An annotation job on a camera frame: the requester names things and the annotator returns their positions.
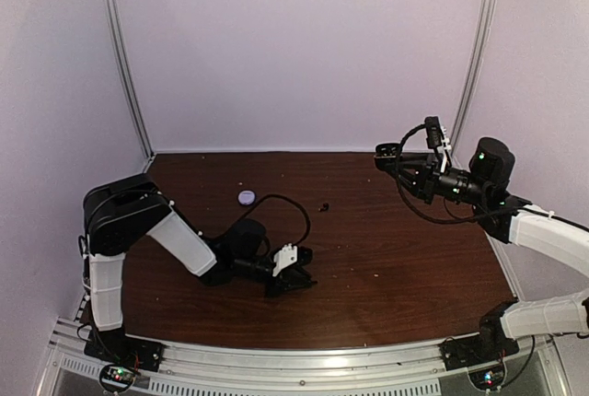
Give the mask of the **black earbud charging case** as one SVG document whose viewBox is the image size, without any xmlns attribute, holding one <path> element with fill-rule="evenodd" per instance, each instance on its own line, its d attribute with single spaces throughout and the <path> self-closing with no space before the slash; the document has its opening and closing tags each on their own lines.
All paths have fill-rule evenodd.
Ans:
<svg viewBox="0 0 589 396">
<path fill-rule="evenodd" d="M 383 172 L 396 170 L 399 143 L 383 143 L 375 147 L 375 167 Z"/>
</svg>

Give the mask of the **lilac earbud charging case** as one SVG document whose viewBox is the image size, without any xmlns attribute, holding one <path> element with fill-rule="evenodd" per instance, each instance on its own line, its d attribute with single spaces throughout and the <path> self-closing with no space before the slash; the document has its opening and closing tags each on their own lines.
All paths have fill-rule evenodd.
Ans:
<svg viewBox="0 0 589 396">
<path fill-rule="evenodd" d="M 237 195 L 238 202 L 243 206 L 249 206 L 256 202 L 257 195 L 251 190 L 243 190 Z"/>
</svg>

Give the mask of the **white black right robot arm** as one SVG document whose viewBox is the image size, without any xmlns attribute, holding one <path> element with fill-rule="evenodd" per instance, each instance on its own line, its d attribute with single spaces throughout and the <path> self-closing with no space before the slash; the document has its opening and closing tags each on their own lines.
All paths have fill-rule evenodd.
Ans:
<svg viewBox="0 0 589 396">
<path fill-rule="evenodd" d="M 468 204 L 476 223 L 492 239 L 541 253 L 588 274 L 588 229 L 508 193 L 514 154 L 503 142 L 483 137 L 468 169 L 445 166 L 440 154 L 405 152 L 399 143 L 375 149 L 376 167 L 395 179 L 401 196 L 429 204 L 435 196 Z M 481 333 L 472 340 L 472 353 L 480 360 L 493 359 L 507 339 L 544 334 L 588 333 L 588 292 L 508 303 L 485 315 Z"/>
</svg>

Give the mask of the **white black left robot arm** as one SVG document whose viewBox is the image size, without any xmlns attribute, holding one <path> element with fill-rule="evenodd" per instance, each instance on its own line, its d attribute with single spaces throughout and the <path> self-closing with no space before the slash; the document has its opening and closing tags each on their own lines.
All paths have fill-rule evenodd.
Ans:
<svg viewBox="0 0 589 396">
<path fill-rule="evenodd" d="M 180 212 L 146 173 L 98 186 L 83 199 L 85 286 L 92 318 L 99 331 L 98 350 L 113 363 L 132 355 L 132 342 L 123 336 L 122 276 L 127 253 L 142 239 L 151 239 L 207 286 L 224 285 L 236 277 L 265 287 L 266 297 L 316 285 L 307 266 L 313 251 L 304 243 L 311 220 L 306 209 L 282 195 L 275 197 L 304 218 L 303 235 L 274 248 L 261 222 L 249 212 L 227 230 L 205 236 Z"/>
</svg>

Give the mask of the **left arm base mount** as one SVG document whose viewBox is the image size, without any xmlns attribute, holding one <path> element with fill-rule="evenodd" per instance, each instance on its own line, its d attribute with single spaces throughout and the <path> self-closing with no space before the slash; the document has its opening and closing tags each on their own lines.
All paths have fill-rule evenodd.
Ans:
<svg viewBox="0 0 589 396">
<path fill-rule="evenodd" d="M 130 337 L 121 327 L 104 332 L 92 329 L 84 347 L 84 354 L 115 365 L 157 372 L 163 350 L 162 343 Z"/>
</svg>

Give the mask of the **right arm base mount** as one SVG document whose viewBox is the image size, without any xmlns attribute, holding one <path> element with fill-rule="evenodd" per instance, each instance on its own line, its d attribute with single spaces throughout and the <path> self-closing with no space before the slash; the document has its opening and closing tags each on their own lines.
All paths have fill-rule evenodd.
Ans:
<svg viewBox="0 0 589 396">
<path fill-rule="evenodd" d="M 448 337 L 439 344 L 440 355 L 447 371 L 499 361 L 519 352 L 516 340 L 508 338 L 500 322 L 504 312 L 515 304 L 506 301 L 479 320 L 477 334 L 464 338 Z"/>
</svg>

